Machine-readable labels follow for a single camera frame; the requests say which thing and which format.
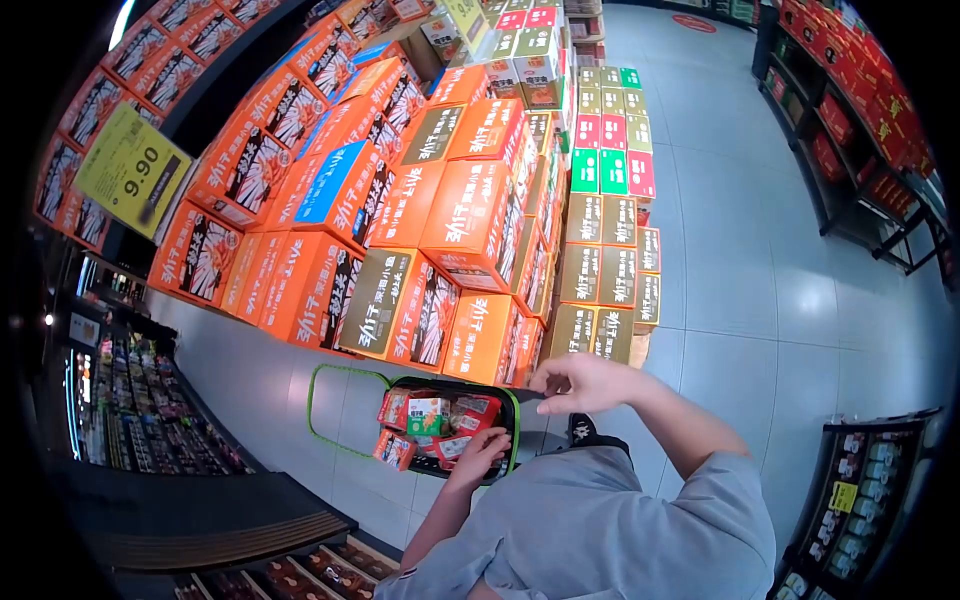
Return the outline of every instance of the black sneaker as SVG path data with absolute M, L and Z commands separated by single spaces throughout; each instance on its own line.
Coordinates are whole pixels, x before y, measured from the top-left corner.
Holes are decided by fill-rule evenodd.
M 584 413 L 571 413 L 566 426 L 566 439 L 570 445 L 579 445 L 597 435 L 593 420 Z

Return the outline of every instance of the fingers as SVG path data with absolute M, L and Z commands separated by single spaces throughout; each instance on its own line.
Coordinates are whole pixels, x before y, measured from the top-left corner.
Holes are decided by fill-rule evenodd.
M 569 379 L 570 363 L 573 360 L 573 356 L 575 356 L 573 353 L 565 354 L 540 363 L 540 366 L 537 367 L 536 372 L 534 372 L 534 376 L 530 379 L 529 388 L 534 392 L 546 394 L 550 391 L 550 383 L 553 381 L 559 378 Z
M 557 394 L 538 404 L 537 412 L 541 415 L 568 415 L 583 411 L 580 409 L 580 398 L 576 394 Z

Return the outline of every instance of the person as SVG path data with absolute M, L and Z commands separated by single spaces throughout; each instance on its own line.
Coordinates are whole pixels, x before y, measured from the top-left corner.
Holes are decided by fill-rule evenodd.
M 478 433 L 374 598 L 608 600 L 762 598 L 776 544 L 759 470 L 728 425 L 645 372 L 572 353 L 530 388 L 569 414 L 570 448 L 544 454 L 470 500 L 511 440 Z M 640 488 L 629 447 L 585 414 L 630 405 L 684 479 L 673 502 Z

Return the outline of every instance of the yellow price tag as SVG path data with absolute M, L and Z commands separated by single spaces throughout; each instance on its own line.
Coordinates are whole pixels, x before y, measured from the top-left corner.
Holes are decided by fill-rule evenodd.
M 86 154 L 74 185 L 152 238 L 192 161 L 122 102 Z
M 833 494 L 830 495 L 830 502 L 827 506 L 834 511 L 849 513 L 853 510 L 854 500 L 856 500 L 856 486 L 854 484 L 843 481 L 833 482 Z
M 437 4 L 446 7 L 470 55 L 476 56 L 484 36 L 490 31 L 490 24 L 480 11 L 479 0 L 438 0 Z

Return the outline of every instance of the tiled floor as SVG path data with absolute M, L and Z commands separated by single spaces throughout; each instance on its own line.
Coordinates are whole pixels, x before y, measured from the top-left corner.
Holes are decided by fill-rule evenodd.
M 634 67 L 656 142 L 652 225 L 663 252 L 662 326 L 645 369 L 727 420 L 762 464 L 780 550 L 803 505 L 820 427 L 941 404 L 946 320 L 936 262 L 907 278 L 843 241 L 821 238 L 794 157 L 750 73 L 755 37 L 717 24 L 686 29 L 671 12 L 604 5 L 608 63 Z M 179 329 L 178 363 L 206 403 L 270 468 L 404 547 L 441 481 L 326 444 L 307 431 L 314 368 L 347 361 L 273 340 L 167 297 L 155 318 Z M 388 376 L 382 363 L 352 365 Z M 312 420 L 321 435 L 369 452 L 378 383 L 324 369 Z M 630 443 L 637 475 L 672 498 L 682 484 L 628 409 L 596 417 Z M 524 405 L 523 456 L 550 448 L 564 420 Z

